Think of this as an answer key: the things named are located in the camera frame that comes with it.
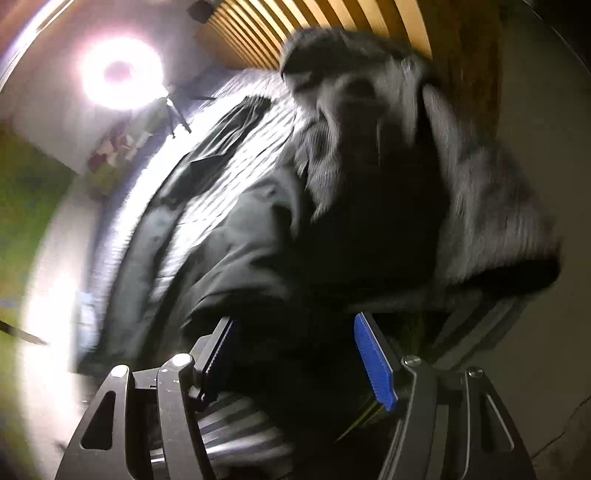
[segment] black cloth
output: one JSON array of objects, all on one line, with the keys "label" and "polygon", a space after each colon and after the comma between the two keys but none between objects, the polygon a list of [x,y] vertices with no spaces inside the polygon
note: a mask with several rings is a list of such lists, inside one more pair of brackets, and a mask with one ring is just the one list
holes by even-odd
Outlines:
[{"label": "black cloth", "polygon": [[134,231],[111,291],[99,342],[81,360],[80,372],[102,376],[115,364],[135,365],[150,331],[145,306],[187,202],[213,184],[270,106],[267,98],[246,97],[178,162],[159,188]]},{"label": "black cloth", "polygon": [[503,296],[554,281],[552,221],[515,161],[454,112],[415,52],[309,29],[288,41],[281,73],[311,121],[189,256],[147,362],[188,348],[221,316],[252,327],[245,345],[257,348],[243,357],[253,361],[310,345],[376,296]]}]

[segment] blue gripper pad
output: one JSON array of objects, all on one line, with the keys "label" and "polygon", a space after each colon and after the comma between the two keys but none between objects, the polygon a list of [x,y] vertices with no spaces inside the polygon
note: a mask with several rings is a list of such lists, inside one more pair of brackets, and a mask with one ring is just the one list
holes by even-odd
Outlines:
[{"label": "blue gripper pad", "polygon": [[369,381],[374,389],[375,398],[384,405],[387,411],[392,411],[398,400],[394,391],[392,367],[363,313],[359,313],[355,317],[353,329],[355,343],[357,343],[365,371],[368,373]]}]

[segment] bright light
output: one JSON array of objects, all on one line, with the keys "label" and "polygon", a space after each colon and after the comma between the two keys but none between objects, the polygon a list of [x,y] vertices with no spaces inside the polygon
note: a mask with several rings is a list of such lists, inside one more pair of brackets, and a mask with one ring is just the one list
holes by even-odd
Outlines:
[{"label": "bright light", "polygon": [[[114,65],[115,77],[109,76]],[[163,77],[158,54],[133,38],[103,41],[90,49],[82,63],[82,81],[88,97],[115,110],[133,110],[166,96]]]}]

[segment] green wall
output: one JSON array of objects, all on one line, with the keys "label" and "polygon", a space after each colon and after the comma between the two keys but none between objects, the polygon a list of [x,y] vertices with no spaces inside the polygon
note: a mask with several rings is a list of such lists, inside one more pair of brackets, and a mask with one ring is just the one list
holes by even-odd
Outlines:
[{"label": "green wall", "polygon": [[[9,325],[20,325],[35,254],[74,175],[11,130],[0,128],[0,320]],[[15,354],[22,341],[0,332],[0,434],[13,459],[31,469],[16,390]]]}]

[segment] metal bolt head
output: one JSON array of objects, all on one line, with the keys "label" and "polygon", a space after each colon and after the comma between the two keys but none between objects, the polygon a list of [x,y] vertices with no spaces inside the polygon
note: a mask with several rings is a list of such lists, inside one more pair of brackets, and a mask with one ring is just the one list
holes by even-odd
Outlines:
[{"label": "metal bolt head", "polygon": [[191,361],[191,355],[188,353],[177,353],[173,357],[173,365],[175,367],[183,367]]},{"label": "metal bolt head", "polygon": [[470,367],[468,369],[468,375],[470,375],[472,378],[480,378],[482,375],[484,375],[484,372],[482,371],[482,368]]},{"label": "metal bolt head", "polygon": [[408,367],[417,367],[421,362],[422,360],[416,355],[408,355],[404,357],[404,364]]},{"label": "metal bolt head", "polygon": [[111,370],[111,375],[121,378],[128,372],[128,370],[129,368],[127,368],[127,365],[117,365],[116,367],[113,367],[113,370]]}]

